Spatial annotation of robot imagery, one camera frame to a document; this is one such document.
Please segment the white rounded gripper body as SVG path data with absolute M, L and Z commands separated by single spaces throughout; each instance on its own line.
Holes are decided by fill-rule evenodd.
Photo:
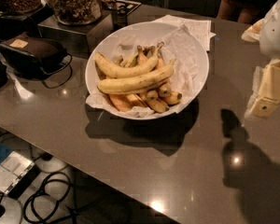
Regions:
M 265 17 L 251 25 L 242 34 L 248 42 L 258 42 L 260 52 L 271 59 L 280 59 L 280 0 Z

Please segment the cream flat gripper finger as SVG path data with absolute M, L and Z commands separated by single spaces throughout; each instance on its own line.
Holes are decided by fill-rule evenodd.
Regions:
M 280 60 L 271 60 L 264 68 L 256 67 L 249 113 L 268 118 L 280 105 Z

